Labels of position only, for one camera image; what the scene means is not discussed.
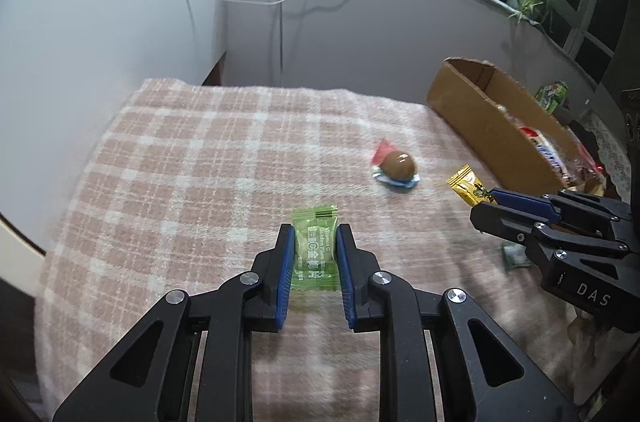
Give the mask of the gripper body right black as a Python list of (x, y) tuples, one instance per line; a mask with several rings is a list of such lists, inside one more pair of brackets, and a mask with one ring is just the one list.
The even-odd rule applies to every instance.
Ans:
[(627, 333), (639, 331), (639, 91), (620, 95), (631, 165), (630, 201), (561, 190), (549, 197), (560, 213), (537, 222), (527, 255), (541, 286)]

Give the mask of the yellow candy packet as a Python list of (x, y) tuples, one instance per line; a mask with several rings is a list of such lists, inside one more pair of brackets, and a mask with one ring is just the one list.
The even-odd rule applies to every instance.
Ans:
[(451, 175), (447, 179), (447, 185), (470, 207), (483, 202), (497, 202), (469, 164), (465, 164), (454, 175)]

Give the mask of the packaged brown egg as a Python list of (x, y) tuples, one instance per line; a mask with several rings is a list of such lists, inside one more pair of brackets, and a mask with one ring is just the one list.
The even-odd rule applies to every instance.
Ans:
[(401, 190), (413, 189), (420, 182), (416, 161), (386, 138), (382, 138), (376, 146), (371, 170), (375, 181)]

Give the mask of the pink plaid tablecloth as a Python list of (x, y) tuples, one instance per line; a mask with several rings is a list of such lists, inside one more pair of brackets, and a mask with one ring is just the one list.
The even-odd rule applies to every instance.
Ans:
[[(375, 181), (378, 142), (420, 182)], [(357, 245), (413, 286), (468, 291), (574, 402), (596, 374), (569, 336), (572, 306), (536, 269), (507, 272), (447, 185), (462, 165), (496, 178), (431, 108), (336, 91), (204, 88), (148, 80), (96, 145), (47, 251), (36, 363), (53, 412), (167, 291), (213, 290), (250, 267), (296, 209), (336, 205)]]

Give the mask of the blue snickers bar right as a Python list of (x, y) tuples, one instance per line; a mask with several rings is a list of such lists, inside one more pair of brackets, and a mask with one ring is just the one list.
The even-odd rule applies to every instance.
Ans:
[(546, 159), (556, 176), (563, 182), (563, 185), (565, 187), (572, 186), (574, 179), (570, 174), (570, 169), (567, 167), (559, 149), (554, 146), (550, 139), (546, 138), (539, 130), (531, 127), (519, 127), (518, 130), (529, 139), (529, 142), (535, 146), (538, 153)]

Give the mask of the green drink carton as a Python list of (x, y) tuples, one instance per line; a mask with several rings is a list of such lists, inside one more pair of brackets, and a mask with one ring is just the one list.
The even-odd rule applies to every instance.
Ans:
[(555, 112), (555, 109), (565, 104), (568, 93), (568, 86), (562, 80), (541, 86), (534, 98), (538, 105), (548, 113)]

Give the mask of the red dark snack bag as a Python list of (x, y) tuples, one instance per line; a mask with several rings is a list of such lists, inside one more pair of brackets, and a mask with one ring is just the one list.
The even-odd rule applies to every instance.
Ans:
[(606, 188), (603, 168), (592, 158), (587, 148), (573, 136), (576, 155), (569, 156), (570, 189), (602, 197)]

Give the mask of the cardboard box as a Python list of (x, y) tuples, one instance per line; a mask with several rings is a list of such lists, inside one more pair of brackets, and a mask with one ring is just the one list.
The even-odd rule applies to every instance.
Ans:
[(569, 156), (576, 155), (575, 135), (495, 65), (446, 58), (426, 100), (470, 145), (502, 187), (535, 196), (571, 190), (518, 128), (539, 130), (559, 149), (566, 164)]

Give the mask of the green candy packet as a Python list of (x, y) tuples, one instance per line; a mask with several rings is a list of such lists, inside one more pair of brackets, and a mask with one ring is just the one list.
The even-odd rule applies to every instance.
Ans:
[(292, 213), (295, 231), (293, 290), (335, 291), (340, 287), (335, 260), (338, 225), (336, 205), (298, 209)]

